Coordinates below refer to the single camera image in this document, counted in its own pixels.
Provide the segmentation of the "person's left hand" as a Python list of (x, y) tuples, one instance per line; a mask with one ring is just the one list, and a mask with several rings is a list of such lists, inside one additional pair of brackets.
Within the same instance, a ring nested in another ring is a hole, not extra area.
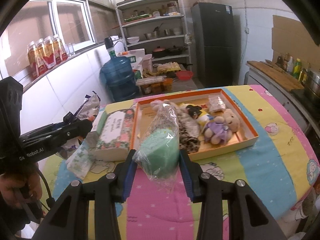
[(41, 199), (42, 186), (40, 175), (37, 172), (38, 168), (38, 163), (35, 163), (30, 171), (24, 174), (5, 173), (1, 175), (1, 195), (7, 205), (14, 209), (22, 208), (15, 191), (23, 188), (26, 184), (29, 188), (30, 198), (25, 201), (31, 203)]

